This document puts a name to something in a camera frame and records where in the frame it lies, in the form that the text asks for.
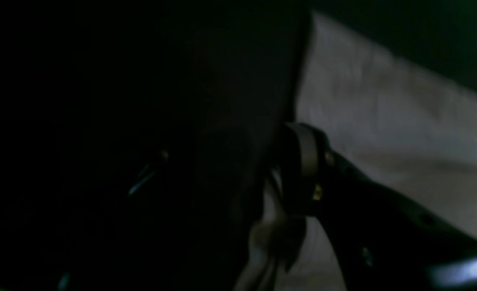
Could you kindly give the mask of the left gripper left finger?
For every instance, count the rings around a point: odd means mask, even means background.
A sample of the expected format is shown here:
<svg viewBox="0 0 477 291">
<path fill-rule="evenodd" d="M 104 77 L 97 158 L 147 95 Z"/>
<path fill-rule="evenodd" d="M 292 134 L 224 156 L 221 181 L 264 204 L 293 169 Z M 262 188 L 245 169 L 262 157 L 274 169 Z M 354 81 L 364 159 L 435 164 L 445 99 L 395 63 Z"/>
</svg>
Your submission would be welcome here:
<svg viewBox="0 0 477 291">
<path fill-rule="evenodd" d="M 231 291 L 305 0 L 0 0 L 0 288 Z"/>
</svg>

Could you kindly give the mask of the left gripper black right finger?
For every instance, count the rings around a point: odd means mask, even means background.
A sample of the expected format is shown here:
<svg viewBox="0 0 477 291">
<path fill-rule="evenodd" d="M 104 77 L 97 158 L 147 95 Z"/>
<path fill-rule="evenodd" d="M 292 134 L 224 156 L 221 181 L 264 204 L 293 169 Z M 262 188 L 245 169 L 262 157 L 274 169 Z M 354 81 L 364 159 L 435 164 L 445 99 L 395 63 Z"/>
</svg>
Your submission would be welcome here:
<svg viewBox="0 0 477 291">
<path fill-rule="evenodd" d="M 318 220 L 349 291 L 477 291 L 477 239 L 371 180 L 316 127 L 284 124 L 278 147 L 283 208 Z"/>
</svg>

